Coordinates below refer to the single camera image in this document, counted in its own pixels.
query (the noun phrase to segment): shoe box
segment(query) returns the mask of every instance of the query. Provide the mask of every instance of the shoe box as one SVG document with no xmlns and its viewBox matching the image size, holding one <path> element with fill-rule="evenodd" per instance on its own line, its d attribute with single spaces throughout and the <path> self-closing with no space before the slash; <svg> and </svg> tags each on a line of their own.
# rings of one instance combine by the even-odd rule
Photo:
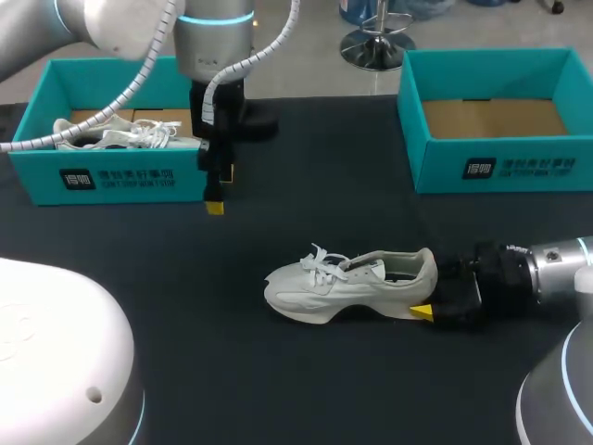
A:
<svg viewBox="0 0 593 445">
<path fill-rule="evenodd" d="M 409 51 L 397 108 L 418 193 L 593 190 L 593 83 L 572 49 Z"/>
<path fill-rule="evenodd" d="M 117 97 L 141 63 L 112 58 L 51 60 L 14 140 L 52 133 L 56 119 L 88 119 Z M 152 74 L 119 115 L 129 121 L 181 121 L 191 136 L 191 81 L 175 57 L 160 57 Z M 38 206 L 202 201 L 207 183 L 196 149 L 41 150 L 11 152 L 10 160 Z"/>
</svg>

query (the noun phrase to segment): printed logo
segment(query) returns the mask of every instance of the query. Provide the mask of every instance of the printed logo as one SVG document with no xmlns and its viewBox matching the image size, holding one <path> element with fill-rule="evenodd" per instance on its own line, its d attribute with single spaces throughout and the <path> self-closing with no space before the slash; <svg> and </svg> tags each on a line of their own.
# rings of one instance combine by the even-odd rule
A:
<svg viewBox="0 0 593 445">
<path fill-rule="evenodd" d="M 488 179 L 492 177 L 497 165 L 496 158 L 470 158 L 467 159 L 463 179 Z"/>
<path fill-rule="evenodd" d="M 86 169 L 60 170 L 59 175 L 68 190 L 95 190 L 93 176 Z"/>
</svg>

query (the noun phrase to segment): stool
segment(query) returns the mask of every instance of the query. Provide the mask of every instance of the stool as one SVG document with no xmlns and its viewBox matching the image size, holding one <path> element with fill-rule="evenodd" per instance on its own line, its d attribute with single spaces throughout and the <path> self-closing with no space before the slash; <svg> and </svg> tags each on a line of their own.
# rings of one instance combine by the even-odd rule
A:
<svg viewBox="0 0 593 445">
<path fill-rule="evenodd" d="M 360 29 L 347 35 L 340 46 L 342 57 L 350 65 L 370 71 L 401 68 L 404 52 L 416 44 L 403 32 L 414 21 L 410 14 L 388 11 L 387 0 L 377 0 L 377 15 L 365 20 Z"/>
<path fill-rule="evenodd" d="M 132 329 L 94 281 L 0 259 L 0 443 L 141 445 Z"/>
</svg>

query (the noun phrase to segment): black table surface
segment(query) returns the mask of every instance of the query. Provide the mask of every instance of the black table surface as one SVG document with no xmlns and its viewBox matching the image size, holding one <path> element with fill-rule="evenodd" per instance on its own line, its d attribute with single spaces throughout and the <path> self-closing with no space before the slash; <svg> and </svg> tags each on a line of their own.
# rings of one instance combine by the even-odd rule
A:
<svg viewBox="0 0 593 445">
<path fill-rule="evenodd" d="M 199 203 L 35 208 L 0 158 L 0 256 L 112 293 L 135 335 L 152 443 L 515 443 L 518 389 L 572 315 L 471 334 L 365 310 L 312 326 L 267 308 L 264 277 L 311 242 L 356 256 L 591 235 L 592 196 L 417 196 L 393 96 L 268 103 L 281 132 L 238 148 L 221 218 Z"/>
</svg>

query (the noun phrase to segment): white cable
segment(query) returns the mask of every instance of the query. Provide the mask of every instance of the white cable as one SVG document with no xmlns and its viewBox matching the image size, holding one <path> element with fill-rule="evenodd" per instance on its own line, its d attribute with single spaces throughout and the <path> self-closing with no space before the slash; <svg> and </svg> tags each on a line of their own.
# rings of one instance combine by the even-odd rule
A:
<svg viewBox="0 0 593 445">
<path fill-rule="evenodd" d="M 248 70 L 250 67 L 257 65 L 262 61 L 264 58 L 268 57 L 276 51 L 285 41 L 290 37 L 292 34 L 293 29 L 296 27 L 298 22 L 298 12 L 300 10 L 300 0 L 292 0 L 292 4 L 290 6 L 290 14 L 288 15 L 288 21 L 284 25 L 284 28 L 280 32 L 280 35 L 274 40 L 270 46 L 264 48 L 262 51 L 259 51 L 254 56 L 250 58 L 246 58 L 245 60 L 241 60 L 230 67 L 225 68 L 221 72 L 219 72 L 214 79 L 208 85 L 206 89 L 206 94 L 204 95 L 204 104 L 202 106 L 202 121 L 208 123 L 210 125 L 214 124 L 214 93 L 216 93 L 216 89 L 219 87 L 224 80 L 230 76 L 231 74 L 236 74 L 237 72 L 241 72 L 244 70 Z M 204 148 L 208 150 L 209 148 L 209 141 L 202 141 L 200 148 Z"/>
<path fill-rule="evenodd" d="M 145 63 L 132 81 L 130 86 L 126 88 L 111 104 L 103 108 L 101 111 L 96 113 L 92 118 L 87 119 L 84 122 L 74 125 L 62 133 L 51 134 L 39 139 L 32 139 L 31 141 L 22 142 L 11 142 L 11 143 L 0 143 L 0 152 L 14 151 L 14 150 L 34 150 L 35 148 L 41 148 L 43 146 L 51 146 L 56 143 L 62 142 L 66 138 L 74 137 L 82 132 L 87 131 L 92 126 L 98 125 L 105 122 L 111 116 L 113 116 L 121 107 L 123 107 L 138 90 L 142 87 L 157 62 L 157 57 L 162 50 L 162 47 L 167 38 L 167 29 L 169 28 L 170 22 L 176 18 L 176 0 L 168 0 L 160 22 L 158 23 L 157 29 L 155 30 L 155 36 L 153 37 L 152 43 L 150 44 L 150 50 L 146 56 Z"/>
</svg>

